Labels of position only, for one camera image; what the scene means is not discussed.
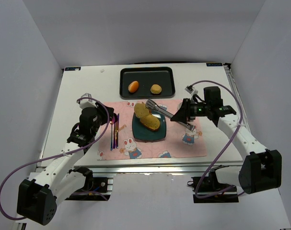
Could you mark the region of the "crusty speckled bread slice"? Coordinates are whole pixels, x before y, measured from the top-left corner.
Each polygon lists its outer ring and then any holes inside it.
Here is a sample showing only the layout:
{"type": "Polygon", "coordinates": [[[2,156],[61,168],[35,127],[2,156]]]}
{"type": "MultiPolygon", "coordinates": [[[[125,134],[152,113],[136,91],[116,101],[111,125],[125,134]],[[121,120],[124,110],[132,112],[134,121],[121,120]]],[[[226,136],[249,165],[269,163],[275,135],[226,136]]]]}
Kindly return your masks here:
{"type": "Polygon", "coordinates": [[[157,131],[161,124],[160,120],[152,114],[140,118],[140,122],[151,131],[157,131]]]}

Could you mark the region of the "steel serving tongs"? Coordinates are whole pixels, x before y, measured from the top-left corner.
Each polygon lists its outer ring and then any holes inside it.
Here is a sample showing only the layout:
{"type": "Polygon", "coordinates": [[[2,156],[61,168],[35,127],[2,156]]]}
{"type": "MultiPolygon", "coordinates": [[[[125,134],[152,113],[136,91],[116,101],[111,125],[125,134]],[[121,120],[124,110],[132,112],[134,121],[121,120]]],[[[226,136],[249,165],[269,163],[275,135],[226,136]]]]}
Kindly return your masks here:
{"type": "MultiPolygon", "coordinates": [[[[171,119],[174,115],[164,109],[162,109],[156,102],[154,102],[151,99],[148,99],[145,103],[146,107],[148,109],[150,109],[151,111],[156,111],[164,116],[166,116],[167,118],[171,119]]],[[[194,125],[187,123],[187,122],[179,122],[177,121],[178,124],[184,126],[185,128],[187,128],[190,131],[195,131],[196,128],[194,125]]]]}

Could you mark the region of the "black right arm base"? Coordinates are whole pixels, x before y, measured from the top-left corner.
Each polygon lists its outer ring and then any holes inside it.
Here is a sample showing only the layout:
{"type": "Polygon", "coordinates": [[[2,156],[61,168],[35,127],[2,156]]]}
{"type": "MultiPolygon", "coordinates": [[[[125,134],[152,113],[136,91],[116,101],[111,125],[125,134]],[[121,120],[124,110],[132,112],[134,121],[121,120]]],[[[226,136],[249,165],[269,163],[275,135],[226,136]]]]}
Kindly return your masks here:
{"type": "MultiPolygon", "coordinates": [[[[197,198],[195,195],[195,190],[197,188],[197,184],[200,181],[201,177],[192,177],[188,182],[187,186],[192,188],[193,191],[193,202],[195,204],[221,204],[221,203],[238,203],[238,193],[237,188],[232,187],[231,189],[219,192],[216,195],[207,197],[207,198],[197,198]]],[[[198,196],[206,196],[212,193],[218,192],[222,189],[229,187],[228,184],[219,184],[215,182],[210,177],[206,176],[199,189],[198,189],[198,196]]]]}

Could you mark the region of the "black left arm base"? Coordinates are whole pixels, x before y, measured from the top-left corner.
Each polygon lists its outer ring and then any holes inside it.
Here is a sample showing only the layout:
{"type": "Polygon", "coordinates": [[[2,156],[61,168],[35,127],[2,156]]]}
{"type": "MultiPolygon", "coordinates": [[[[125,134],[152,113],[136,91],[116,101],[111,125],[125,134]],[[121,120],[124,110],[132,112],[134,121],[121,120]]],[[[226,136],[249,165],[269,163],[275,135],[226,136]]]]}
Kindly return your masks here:
{"type": "Polygon", "coordinates": [[[66,200],[70,201],[108,201],[111,196],[113,179],[93,174],[86,167],[75,167],[69,174],[77,173],[85,179],[83,187],[76,190],[66,200]]]}

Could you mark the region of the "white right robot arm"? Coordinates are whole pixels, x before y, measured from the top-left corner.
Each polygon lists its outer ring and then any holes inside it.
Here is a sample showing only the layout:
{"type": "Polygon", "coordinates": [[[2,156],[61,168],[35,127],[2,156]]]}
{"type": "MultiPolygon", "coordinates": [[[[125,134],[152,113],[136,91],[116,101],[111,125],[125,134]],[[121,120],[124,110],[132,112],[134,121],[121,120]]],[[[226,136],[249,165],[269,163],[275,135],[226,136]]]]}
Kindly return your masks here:
{"type": "Polygon", "coordinates": [[[185,98],[181,107],[171,116],[172,122],[188,124],[196,117],[207,117],[221,130],[242,157],[239,167],[211,167],[206,173],[213,190],[225,190],[226,186],[239,186],[247,194],[253,194],[281,186],[282,156],[277,150],[269,150],[242,126],[241,118],[229,105],[224,105],[217,86],[204,88],[204,101],[197,101],[197,93],[188,86],[192,99],[185,98]]]}

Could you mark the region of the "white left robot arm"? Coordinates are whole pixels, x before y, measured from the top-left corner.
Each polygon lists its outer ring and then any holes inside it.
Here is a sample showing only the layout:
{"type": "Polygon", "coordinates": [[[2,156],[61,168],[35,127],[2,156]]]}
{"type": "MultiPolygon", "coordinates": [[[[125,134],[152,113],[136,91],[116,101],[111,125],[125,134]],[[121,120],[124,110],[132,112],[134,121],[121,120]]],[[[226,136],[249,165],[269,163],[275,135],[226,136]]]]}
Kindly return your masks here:
{"type": "Polygon", "coordinates": [[[114,109],[87,101],[80,105],[81,115],[65,143],[61,154],[32,180],[19,185],[17,213],[41,225],[48,224],[57,207],[79,189],[90,186],[93,172],[74,167],[95,141],[101,126],[113,118],[114,109]]]}

